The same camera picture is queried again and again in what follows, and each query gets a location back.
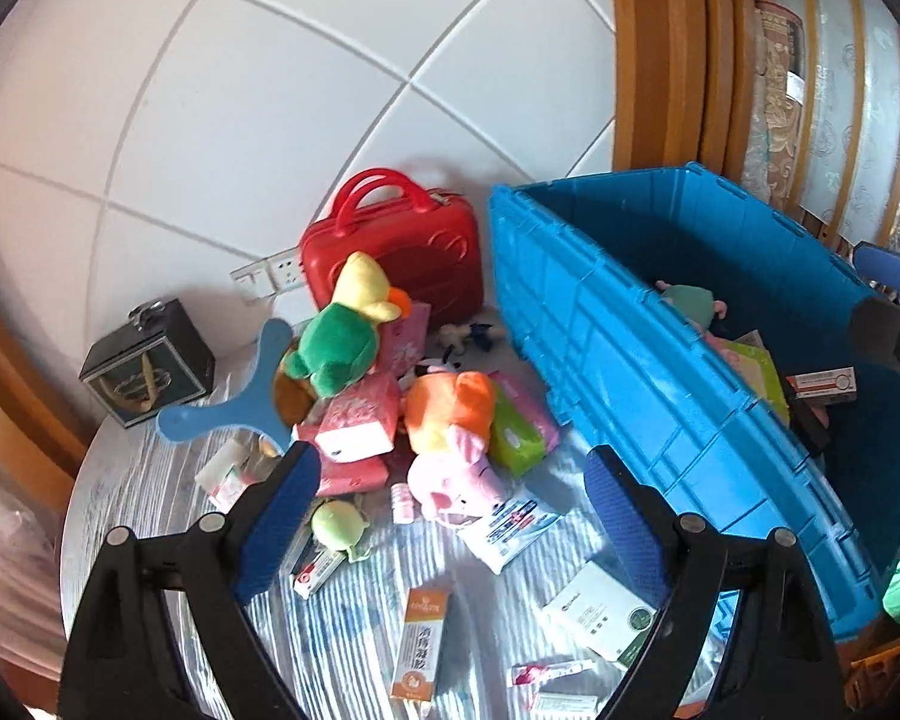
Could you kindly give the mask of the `pink pig orange plush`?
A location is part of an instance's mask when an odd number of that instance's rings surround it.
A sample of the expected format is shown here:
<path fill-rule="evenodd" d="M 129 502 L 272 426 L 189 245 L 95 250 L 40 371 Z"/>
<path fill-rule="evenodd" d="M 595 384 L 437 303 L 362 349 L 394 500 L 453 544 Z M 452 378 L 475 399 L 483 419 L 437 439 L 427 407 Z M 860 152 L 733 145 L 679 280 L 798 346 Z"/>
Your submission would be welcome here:
<path fill-rule="evenodd" d="M 495 412 L 496 389 L 482 372 L 427 372 L 409 387 L 403 421 L 416 458 L 408 486 L 425 518 L 460 528 L 507 499 L 487 456 Z"/>

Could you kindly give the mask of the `white blue wipes pouch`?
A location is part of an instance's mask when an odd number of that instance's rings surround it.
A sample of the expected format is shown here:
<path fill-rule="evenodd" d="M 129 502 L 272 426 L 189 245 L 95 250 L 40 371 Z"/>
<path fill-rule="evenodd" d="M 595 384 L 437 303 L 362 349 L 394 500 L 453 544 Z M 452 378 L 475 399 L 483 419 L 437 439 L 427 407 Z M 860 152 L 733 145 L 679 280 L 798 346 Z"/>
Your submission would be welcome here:
<path fill-rule="evenodd" d="M 461 527 L 464 546 L 493 574 L 499 575 L 546 532 L 562 514 L 538 496 L 520 489 L 487 516 Z"/>

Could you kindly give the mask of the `pink white tube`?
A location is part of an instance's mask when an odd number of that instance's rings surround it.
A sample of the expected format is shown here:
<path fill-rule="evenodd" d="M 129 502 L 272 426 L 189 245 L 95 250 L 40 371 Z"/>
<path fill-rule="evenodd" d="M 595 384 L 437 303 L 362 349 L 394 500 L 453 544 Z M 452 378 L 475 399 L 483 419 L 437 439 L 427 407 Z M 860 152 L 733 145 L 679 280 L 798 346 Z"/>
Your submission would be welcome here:
<path fill-rule="evenodd" d="M 525 686 L 548 684 L 558 679 L 595 670 L 596 663 L 591 658 L 560 660 L 553 661 L 553 663 L 526 663 L 526 665 L 510 668 L 507 683 L 510 688 L 525 688 Z"/>

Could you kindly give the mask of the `pink tissue pack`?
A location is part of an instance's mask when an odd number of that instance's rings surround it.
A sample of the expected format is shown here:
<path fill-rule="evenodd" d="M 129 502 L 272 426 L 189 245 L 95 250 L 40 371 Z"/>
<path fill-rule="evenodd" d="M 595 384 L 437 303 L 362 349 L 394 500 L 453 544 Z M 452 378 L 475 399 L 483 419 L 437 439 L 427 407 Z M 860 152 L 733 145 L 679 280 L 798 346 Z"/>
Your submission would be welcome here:
<path fill-rule="evenodd" d="M 317 431 L 318 449 L 336 463 L 354 463 L 395 449 L 400 387 L 391 372 L 374 372 L 329 402 Z"/>

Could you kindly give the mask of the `white green medicine box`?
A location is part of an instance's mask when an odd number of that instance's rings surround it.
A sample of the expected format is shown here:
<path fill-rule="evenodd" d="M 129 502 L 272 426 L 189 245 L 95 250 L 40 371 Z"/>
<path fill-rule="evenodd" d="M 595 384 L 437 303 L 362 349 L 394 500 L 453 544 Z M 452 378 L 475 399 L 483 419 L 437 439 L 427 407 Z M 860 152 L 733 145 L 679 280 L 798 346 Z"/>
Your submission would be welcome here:
<path fill-rule="evenodd" d="M 543 606 L 556 628 L 574 636 L 580 647 L 611 661 L 621 670 L 632 667 L 656 618 L 655 606 L 589 561 Z"/>

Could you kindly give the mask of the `pink pig plush in crate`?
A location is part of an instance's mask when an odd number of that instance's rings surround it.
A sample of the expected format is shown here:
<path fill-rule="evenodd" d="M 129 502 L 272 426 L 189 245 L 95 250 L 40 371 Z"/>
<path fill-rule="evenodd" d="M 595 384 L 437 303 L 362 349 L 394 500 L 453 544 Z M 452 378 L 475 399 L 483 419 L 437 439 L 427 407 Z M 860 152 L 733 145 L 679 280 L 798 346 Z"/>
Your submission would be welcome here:
<path fill-rule="evenodd" d="M 663 301 L 681 316 L 688 319 L 697 330 L 707 332 L 716 320 L 724 320 L 728 307 L 724 301 L 717 299 L 710 289 L 692 284 L 671 284 L 658 280 L 655 288 Z"/>

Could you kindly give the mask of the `blue plastic hand fan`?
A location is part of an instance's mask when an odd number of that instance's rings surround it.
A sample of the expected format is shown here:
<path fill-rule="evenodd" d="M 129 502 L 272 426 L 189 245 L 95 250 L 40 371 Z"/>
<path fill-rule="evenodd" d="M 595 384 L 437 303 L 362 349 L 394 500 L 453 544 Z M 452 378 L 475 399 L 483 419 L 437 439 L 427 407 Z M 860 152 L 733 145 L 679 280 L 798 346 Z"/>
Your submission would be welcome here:
<path fill-rule="evenodd" d="M 198 439 L 217 429 L 248 429 L 285 454 L 294 439 L 274 405 L 272 381 L 294 338 L 283 319 L 268 319 L 256 342 L 255 367 L 235 397 L 209 406 L 172 405 L 155 418 L 157 432 L 173 444 Z"/>

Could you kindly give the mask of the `orange white tall box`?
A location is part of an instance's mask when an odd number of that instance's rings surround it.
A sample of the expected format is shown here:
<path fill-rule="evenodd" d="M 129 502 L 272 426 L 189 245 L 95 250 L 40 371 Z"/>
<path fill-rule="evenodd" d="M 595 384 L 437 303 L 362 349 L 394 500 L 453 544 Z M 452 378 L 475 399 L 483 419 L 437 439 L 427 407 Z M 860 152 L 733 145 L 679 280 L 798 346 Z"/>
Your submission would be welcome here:
<path fill-rule="evenodd" d="M 434 697 L 448 603 L 447 590 L 409 592 L 391 679 L 391 699 L 430 702 Z"/>

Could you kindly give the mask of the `blue plastic storage crate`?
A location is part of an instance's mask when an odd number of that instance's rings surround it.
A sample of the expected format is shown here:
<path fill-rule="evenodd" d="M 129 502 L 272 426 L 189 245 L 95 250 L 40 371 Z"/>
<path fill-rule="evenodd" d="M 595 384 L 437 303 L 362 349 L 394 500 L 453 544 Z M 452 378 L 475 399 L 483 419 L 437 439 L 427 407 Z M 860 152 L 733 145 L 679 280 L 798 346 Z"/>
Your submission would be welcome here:
<path fill-rule="evenodd" d="M 855 271 L 699 164 L 499 185 L 489 224 L 500 313 L 557 421 L 722 532 L 790 528 L 832 632 L 857 637 L 900 558 L 900 375 L 850 344 L 870 298 Z M 820 454 L 663 301 L 666 282 L 710 289 L 718 335 L 758 332 L 784 376 L 855 372 Z"/>

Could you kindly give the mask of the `small white pink bottle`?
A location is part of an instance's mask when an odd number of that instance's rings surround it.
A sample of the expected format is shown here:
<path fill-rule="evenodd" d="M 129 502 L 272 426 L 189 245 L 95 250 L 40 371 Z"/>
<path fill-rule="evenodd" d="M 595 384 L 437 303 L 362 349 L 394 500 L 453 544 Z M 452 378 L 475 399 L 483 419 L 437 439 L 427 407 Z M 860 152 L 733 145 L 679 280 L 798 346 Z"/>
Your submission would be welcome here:
<path fill-rule="evenodd" d="M 411 525 L 416 520 L 416 499 L 408 483 L 395 483 L 390 488 L 391 522 Z"/>

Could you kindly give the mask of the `green yellow duck plush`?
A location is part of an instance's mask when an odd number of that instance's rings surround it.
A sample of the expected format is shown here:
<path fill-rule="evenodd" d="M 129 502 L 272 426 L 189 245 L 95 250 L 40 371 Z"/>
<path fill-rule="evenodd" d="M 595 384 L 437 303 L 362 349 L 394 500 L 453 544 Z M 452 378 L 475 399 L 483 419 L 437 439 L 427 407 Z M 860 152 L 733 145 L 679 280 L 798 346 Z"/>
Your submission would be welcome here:
<path fill-rule="evenodd" d="M 362 379 L 379 354 L 382 323 L 406 319 L 411 299 L 365 252 L 347 257 L 331 301 L 281 361 L 284 376 L 306 380 L 318 398 L 333 398 Z"/>

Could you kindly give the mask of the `green wet wipes pack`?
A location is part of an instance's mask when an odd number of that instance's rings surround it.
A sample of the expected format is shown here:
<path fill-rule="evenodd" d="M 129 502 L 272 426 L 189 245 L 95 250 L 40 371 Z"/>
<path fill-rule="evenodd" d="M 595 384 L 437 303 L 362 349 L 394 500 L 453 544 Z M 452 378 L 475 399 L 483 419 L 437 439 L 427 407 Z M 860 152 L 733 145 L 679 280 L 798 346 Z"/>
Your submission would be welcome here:
<path fill-rule="evenodd" d="M 518 478 L 539 465 L 547 453 L 544 437 L 505 395 L 504 388 L 496 385 L 489 458 L 509 475 Z"/>

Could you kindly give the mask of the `brown bear plush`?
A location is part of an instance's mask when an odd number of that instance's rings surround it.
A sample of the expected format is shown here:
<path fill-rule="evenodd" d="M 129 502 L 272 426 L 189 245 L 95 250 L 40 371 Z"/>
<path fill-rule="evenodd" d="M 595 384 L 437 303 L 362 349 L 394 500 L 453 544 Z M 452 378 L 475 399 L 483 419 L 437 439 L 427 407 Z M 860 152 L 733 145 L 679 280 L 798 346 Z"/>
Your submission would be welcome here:
<path fill-rule="evenodd" d="M 287 427 L 304 422 L 317 401 L 306 380 L 291 379 L 281 371 L 274 374 L 271 396 L 279 418 Z"/>

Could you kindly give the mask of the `black gift box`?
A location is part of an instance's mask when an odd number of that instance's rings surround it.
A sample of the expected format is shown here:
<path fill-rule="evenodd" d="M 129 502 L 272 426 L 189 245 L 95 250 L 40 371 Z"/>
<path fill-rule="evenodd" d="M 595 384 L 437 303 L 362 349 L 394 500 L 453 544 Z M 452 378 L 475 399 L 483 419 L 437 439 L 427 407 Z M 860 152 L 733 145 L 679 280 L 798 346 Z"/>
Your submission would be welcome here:
<path fill-rule="evenodd" d="M 215 357 L 178 299 L 131 310 L 121 327 L 92 344 L 79 380 L 123 427 L 167 406 L 211 393 Z"/>

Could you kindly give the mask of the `white wall socket panel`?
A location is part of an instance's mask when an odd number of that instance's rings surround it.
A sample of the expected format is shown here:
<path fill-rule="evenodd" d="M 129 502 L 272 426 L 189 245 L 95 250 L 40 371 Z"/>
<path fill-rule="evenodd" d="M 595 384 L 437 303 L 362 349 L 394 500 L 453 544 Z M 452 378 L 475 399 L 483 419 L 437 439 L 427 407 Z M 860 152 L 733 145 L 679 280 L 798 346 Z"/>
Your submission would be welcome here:
<path fill-rule="evenodd" d="M 230 279 L 240 298 L 248 304 L 307 286 L 299 249 L 281 250 L 278 254 L 240 266 L 230 273 Z"/>

